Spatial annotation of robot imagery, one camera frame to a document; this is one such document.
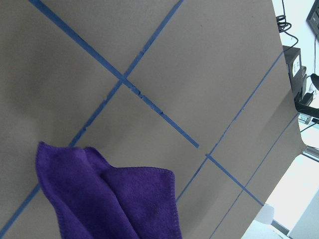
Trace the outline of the purple towel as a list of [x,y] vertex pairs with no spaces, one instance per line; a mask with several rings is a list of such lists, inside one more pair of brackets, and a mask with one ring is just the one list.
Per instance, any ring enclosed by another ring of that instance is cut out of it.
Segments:
[[179,239],[175,175],[114,167],[93,147],[38,144],[35,169],[63,239]]

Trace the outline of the black computer box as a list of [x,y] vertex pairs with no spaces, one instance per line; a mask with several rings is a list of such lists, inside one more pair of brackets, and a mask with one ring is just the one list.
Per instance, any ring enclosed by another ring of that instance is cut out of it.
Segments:
[[291,89],[294,99],[301,92],[305,75],[306,67],[302,66],[301,49],[296,47],[283,46],[285,61],[288,69]]

